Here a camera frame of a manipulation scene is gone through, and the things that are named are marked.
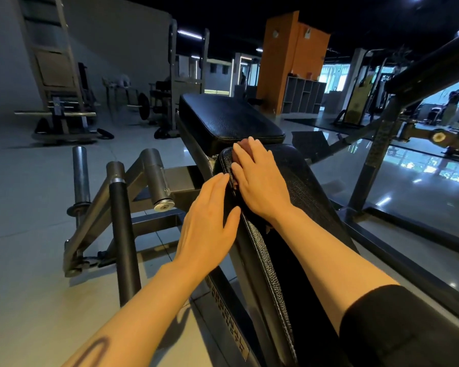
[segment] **orange pillar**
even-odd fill
[[[281,113],[289,73],[312,80],[321,73],[330,35],[298,18],[294,11],[267,20],[257,87],[264,113]]]

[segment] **black ceiling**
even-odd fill
[[[130,0],[164,10],[179,29],[210,30],[209,57],[256,54],[267,18],[299,10],[300,21],[331,34],[327,57],[357,47],[433,51],[459,30],[459,0]]]

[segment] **gym floor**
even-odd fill
[[[114,267],[72,279],[63,276],[63,243],[75,229],[74,219],[66,215],[74,201],[71,146],[35,146],[30,137],[34,125],[34,119],[0,118],[0,367],[61,365],[119,308]],[[157,148],[165,167],[194,164],[180,139],[155,140],[156,128],[139,125],[135,113],[121,111],[110,116],[101,112],[98,126],[116,138],[86,146],[92,197],[105,178],[107,162],[119,160],[128,168],[144,148]],[[287,133],[287,143],[292,141],[291,131],[314,129],[288,121],[281,121],[280,126]],[[336,140],[334,132],[326,131],[325,136],[329,142]],[[347,202],[368,149],[369,141],[363,140],[312,166],[329,197]],[[391,150],[388,157],[369,201],[386,201],[383,209],[459,236],[459,182],[453,176],[459,174],[459,163],[446,165],[452,172],[450,178],[444,178],[427,168],[437,164],[423,154]],[[456,253],[372,217],[361,225],[459,290]],[[106,230],[86,254],[104,250],[111,237],[111,230]],[[141,236],[136,246],[142,250],[176,239],[178,230],[172,228]],[[168,254],[148,261],[138,258],[143,284],[171,260]],[[226,258],[221,266],[239,294],[231,261]],[[151,366],[241,364],[241,355],[202,284],[172,323]]]

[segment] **black leather seat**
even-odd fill
[[[223,148],[233,142],[252,135],[277,143],[266,147],[274,154],[292,203],[357,252],[302,155],[291,145],[279,144],[284,134],[274,123],[243,101],[208,95],[184,95],[180,114],[206,154],[219,154],[215,174],[231,173],[232,149]],[[243,214],[232,261],[245,299],[251,303],[259,338],[263,332],[271,335],[284,365],[349,366],[338,336],[292,251],[275,230],[267,233],[267,223],[246,207],[238,191],[228,188],[225,215],[236,205],[242,207]],[[255,312],[263,318],[260,324],[265,324],[266,330],[257,329]]]
[[[285,138],[276,124],[243,99],[184,94],[178,110],[181,121],[209,157],[249,136],[263,144],[280,144]]]

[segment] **weight bench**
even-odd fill
[[[114,240],[105,252],[99,253],[97,265],[117,261],[123,305],[139,290],[139,278],[126,279],[137,271],[135,251],[132,252],[134,237],[168,228],[170,224],[180,228],[183,211],[188,211],[203,181],[219,172],[231,173],[231,147],[249,136],[260,139],[272,150],[292,203],[357,252],[303,156],[291,145],[282,144],[282,130],[251,105],[219,95],[184,94],[176,120],[197,166],[164,169],[158,151],[153,149],[143,151],[125,174],[123,169],[112,172],[112,165],[122,166],[120,162],[109,163],[108,176],[94,201],[77,212],[78,228],[65,245],[63,269],[67,276],[78,275],[85,267],[95,265],[83,258],[83,251],[112,221]],[[119,182],[119,178],[126,185],[125,193],[110,188],[109,198],[106,185]],[[75,177],[75,191],[81,190],[78,179]],[[128,209],[117,202],[119,198],[124,198]],[[178,209],[169,210],[173,205]],[[349,366],[338,336],[294,254],[275,230],[267,232],[266,222],[246,207],[238,191],[228,186],[225,219],[236,205],[242,208],[242,219],[230,256],[248,313],[220,268],[211,272],[206,282],[243,359],[249,365],[269,367]],[[130,217],[132,212],[149,208],[162,212],[159,217],[152,214],[127,223],[118,219],[120,214]],[[116,234],[120,231],[130,231],[132,238]]]

